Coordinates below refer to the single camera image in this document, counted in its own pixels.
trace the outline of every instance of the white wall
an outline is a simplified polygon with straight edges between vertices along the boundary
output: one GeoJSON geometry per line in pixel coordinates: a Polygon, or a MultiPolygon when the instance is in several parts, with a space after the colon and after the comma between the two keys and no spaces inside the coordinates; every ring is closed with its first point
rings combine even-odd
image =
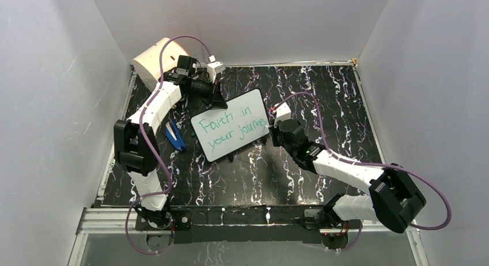
{"type": "MultiPolygon", "coordinates": [[[[388,0],[95,0],[128,61],[162,37],[200,37],[227,65],[348,60],[388,0]]],[[[182,40],[202,58],[202,48],[182,40]]]]}
{"type": "MultiPolygon", "coordinates": [[[[489,265],[489,0],[389,0],[359,73],[389,162],[446,193],[452,223],[422,232],[430,265],[489,265]]],[[[445,218],[425,186],[418,217],[445,218]]]]}
{"type": "Polygon", "coordinates": [[[130,68],[93,0],[0,0],[0,257],[66,265],[130,68]]]}

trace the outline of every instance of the black table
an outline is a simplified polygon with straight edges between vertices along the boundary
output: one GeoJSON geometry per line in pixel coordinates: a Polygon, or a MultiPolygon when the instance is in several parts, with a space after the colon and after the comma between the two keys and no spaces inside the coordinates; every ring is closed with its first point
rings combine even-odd
{"type": "MultiPolygon", "coordinates": [[[[260,66],[226,68],[218,79],[225,99],[253,88],[260,88],[267,108],[284,97],[307,91],[321,105],[323,125],[330,147],[340,154],[364,162],[381,158],[352,66],[260,66]]],[[[138,78],[134,84],[126,117],[132,115],[150,92],[138,78]]],[[[288,102],[292,117],[306,123],[312,140],[319,140],[319,124],[313,101],[305,96],[288,102]]],[[[190,118],[205,110],[198,99],[184,98],[166,116],[156,132],[161,157],[173,174],[170,205],[308,205],[325,204],[337,193],[358,194],[356,188],[336,179],[301,170],[282,148],[271,140],[250,144],[235,155],[209,163],[197,139],[192,137],[190,118]],[[165,124],[173,119],[189,148],[178,152],[164,134],[165,124]]],[[[162,186],[167,179],[161,169],[162,186]]],[[[114,165],[108,175],[102,206],[126,207],[137,190],[127,173],[114,165]]]]}

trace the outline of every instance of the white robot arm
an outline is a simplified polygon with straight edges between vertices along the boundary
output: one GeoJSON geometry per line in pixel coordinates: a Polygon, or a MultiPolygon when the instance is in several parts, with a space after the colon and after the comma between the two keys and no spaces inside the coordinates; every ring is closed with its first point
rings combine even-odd
{"type": "MultiPolygon", "coordinates": [[[[133,60],[143,83],[153,92],[136,113],[127,120],[118,120],[114,125],[115,160],[131,176],[140,196],[162,192],[157,175],[158,161],[142,132],[159,154],[155,132],[184,94],[202,98],[211,107],[227,108],[221,95],[220,83],[216,80],[217,74],[224,70],[224,64],[214,61],[207,65],[207,71],[197,71],[197,60],[187,56],[187,52],[180,45],[175,42],[167,43],[168,41],[167,38],[162,39],[133,60]],[[165,44],[167,51],[162,57],[165,72],[164,81],[161,83],[160,65],[157,60],[165,44]],[[208,74],[207,78],[199,78],[198,74],[205,72],[208,74]]],[[[142,198],[136,211],[151,226],[165,226],[168,219],[165,219],[162,210],[166,200],[167,194],[142,198]]]]}
{"type": "Polygon", "coordinates": [[[403,233],[425,206],[426,199],[406,172],[355,165],[356,161],[309,141],[303,125],[290,119],[290,109],[285,103],[274,112],[274,146],[285,148],[302,169],[338,179],[366,194],[336,195],[323,211],[312,219],[304,219],[306,225],[336,227],[353,219],[372,220],[380,221],[394,232],[403,233]]]}

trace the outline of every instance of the black mounting bracket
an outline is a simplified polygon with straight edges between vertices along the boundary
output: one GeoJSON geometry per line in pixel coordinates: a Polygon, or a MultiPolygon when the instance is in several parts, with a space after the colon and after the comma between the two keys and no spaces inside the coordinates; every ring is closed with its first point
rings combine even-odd
{"type": "MultiPolygon", "coordinates": [[[[153,128],[147,123],[143,127],[149,141],[159,154],[153,128]]],[[[139,124],[132,123],[130,120],[117,120],[114,124],[114,158],[125,171],[135,171],[145,177],[158,164],[142,136],[139,124]]]]}
{"type": "Polygon", "coordinates": [[[404,171],[384,168],[383,174],[370,183],[368,191],[375,215],[395,233],[403,233],[426,205],[423,194],[404,171]]]}
{"type": "Polygon", "coordinates": [[[192,228],[192,212],[189,209],[171,208],[168,203],[161,211],[151,211],[141,205],[134,207],[138,214],[135,229],[142,230],[169,230],[173,221],[175,231],[189,230],[192,228]]]}
{"type": "Polygon", "coordinates": [[[196,72],[194,68],[196,61],[195,58],[180,55],[177,67],[164,72],[163,79],[180,86],[182,92],[201,98],[211,108],[228,108],[221,93],[221,82],[199,78],[199,74],[208,75],[208,73],[205,69],[196,72]]]}
{"type": "Polygon", "coordinates": [[[230,161],[230,162],[233,162],[234,161],[234,154],[235,152],[230,152],[226,155],[227,159],[230,161]]]}
{"type": "Polygon", "coordinates": [[[272,143],[274,147],[283,147],[297,166],[317,174],[313,161],[326,148],[310,141],[304,127],[305,125],[299,120],[279,121],[276,128],[270,128],[272,143]]]}

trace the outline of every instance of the whiteboard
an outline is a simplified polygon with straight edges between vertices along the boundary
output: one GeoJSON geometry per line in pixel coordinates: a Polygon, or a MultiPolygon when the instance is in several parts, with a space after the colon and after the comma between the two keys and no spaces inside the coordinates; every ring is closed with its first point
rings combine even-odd
{"type": "Polygon", "coordinates": [[[227,109],[213,108],[190,120],[210,162],[269,133],[265,104],[258,88],[226,103],[227,109]]]}

